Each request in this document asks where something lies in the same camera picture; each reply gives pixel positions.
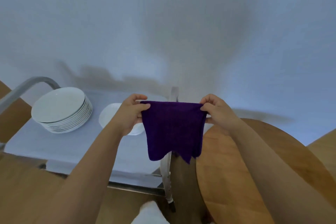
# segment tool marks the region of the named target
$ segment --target purple towel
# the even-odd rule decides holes
[[[202,104],[142,101],[150,104],[142,111],[142,122],[147,135],[150,160],[162,159],[170,151],[176,151],[190,163],[202,151],[203,129],[207,112]]]

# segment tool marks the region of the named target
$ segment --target white cloth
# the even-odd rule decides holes
[[[155,201],[145,203],[140,208],[140,213],[132,221],[132,224],[169,224],[169,222],[162,215],[158,205]]]

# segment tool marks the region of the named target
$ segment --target metal handle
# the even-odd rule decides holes
[[[17,86],[14,90],[12,90],[10,93],[5,95],[2,99],[0,99],[0,114],[4,110],[6,110],[15,100],[17,100],[19,97],[23,95],[27,90],[29,90],[32,86],[39,82],[45,82],[48,84],[53,90],[59,89],[60,86],[55,82],[53,79],[45,76],[35,76],[32,78],[29,78],[28,80],[21,83],[19,86]]]

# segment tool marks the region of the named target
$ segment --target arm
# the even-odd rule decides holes
[[[208,123],[235,141],[275,223],[334,223],[336,210],[293,171],[233,110],[215,95],[201,100]]]
[[[38,224],[96,222],[120,140],[136,123],[142,122],[141,111],[150,107],[150,104],[139,104],[137,99],[147,97],[133,94],[122,103],[53,197]]]

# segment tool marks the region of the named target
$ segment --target white wall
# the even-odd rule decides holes
[[[0,0],[0,80],[176,85],[182,101],[217,94],[308,144],[336,127],[335,1]]]

